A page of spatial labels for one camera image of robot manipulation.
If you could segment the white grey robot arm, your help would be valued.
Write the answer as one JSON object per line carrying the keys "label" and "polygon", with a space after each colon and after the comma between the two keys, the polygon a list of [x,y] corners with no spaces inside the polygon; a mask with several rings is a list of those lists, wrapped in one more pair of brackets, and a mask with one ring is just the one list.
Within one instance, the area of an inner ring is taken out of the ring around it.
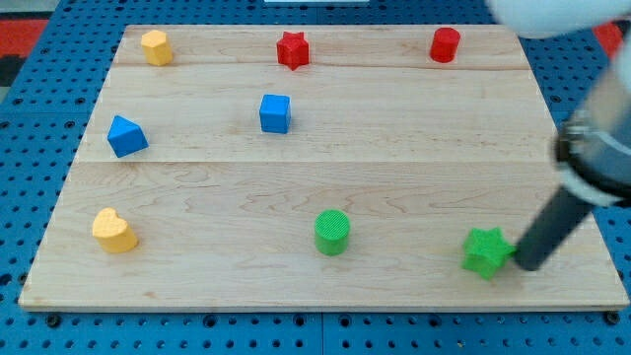
{"label": "white grey robot arm", "polygon": [[[628,15],[630,0],[489,0],[495,20],[525,38],[560,36]],[[630,198],[630,43],[625,42],[559,140],[564,185],[594,205]]]}

